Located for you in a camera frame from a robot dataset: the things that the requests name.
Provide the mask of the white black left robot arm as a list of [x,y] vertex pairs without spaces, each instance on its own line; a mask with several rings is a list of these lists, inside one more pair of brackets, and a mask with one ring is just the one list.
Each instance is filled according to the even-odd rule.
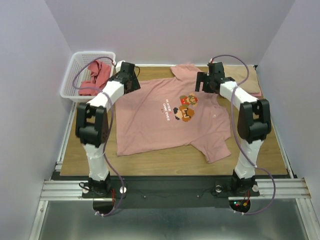
[[89,166],[88,182],[81,183],[83,194],[106,197],[111,193],[110,170],[106,161],[106,144],[110,136],[114,103],[123,95],[140,89],[136,66],[123,62],[116,74],[109,78],[103,89],[88,102],[80,103],[76,110],[75,135],[82,144]]

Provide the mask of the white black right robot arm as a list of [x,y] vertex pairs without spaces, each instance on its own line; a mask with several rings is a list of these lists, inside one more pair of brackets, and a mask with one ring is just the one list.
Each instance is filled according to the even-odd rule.
[[232,120],[232,131],[239,147],[239,157],[230,180],[230,191],[235,195],[258,192],[256,184],[257,159],[260,148],[271,132],[270,104],[250,95],[231,77],[223,73],[198,72],[195,91],[217,93],[238,110],[237,125]]

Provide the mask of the pink printed t shirt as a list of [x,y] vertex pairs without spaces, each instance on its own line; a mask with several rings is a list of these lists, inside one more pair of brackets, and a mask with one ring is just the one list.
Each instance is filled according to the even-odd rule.
[[143,80],[115,103],[117,155],[191,145],[208,163],[228,157],[230,118],[214,93],[195,90],[199,69],[171,67],[172,78]]

